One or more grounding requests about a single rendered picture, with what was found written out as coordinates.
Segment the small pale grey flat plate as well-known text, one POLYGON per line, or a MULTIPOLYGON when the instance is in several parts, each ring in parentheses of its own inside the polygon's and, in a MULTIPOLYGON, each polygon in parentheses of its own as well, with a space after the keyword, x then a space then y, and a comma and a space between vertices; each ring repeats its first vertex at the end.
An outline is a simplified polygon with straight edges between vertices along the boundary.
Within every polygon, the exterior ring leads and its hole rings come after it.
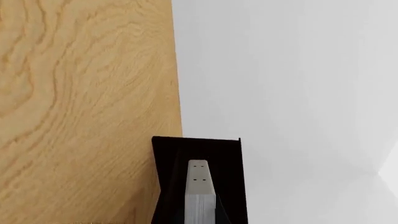
POLYGON ((206 160, 189 160, 184 224, 215 224, 216 194, 206 160))

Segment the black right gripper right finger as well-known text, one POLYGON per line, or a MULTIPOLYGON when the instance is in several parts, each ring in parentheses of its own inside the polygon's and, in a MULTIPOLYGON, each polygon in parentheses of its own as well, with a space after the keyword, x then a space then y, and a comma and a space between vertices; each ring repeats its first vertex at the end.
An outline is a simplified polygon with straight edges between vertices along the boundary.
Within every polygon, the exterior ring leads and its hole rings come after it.
POLYGON ((248 224, 240 139, 203 139, 216 194, 216 224, 248 224))

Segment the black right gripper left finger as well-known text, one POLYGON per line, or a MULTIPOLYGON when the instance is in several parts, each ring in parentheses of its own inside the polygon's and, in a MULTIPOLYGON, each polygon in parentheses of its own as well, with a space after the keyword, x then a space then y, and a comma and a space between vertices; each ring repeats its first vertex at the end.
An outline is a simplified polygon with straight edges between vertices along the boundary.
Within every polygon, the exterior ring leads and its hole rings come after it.
POLYGON ((188 152, 199 139, 154 136, 152 148, 160 194, 151 224, 184 224, 188 152))

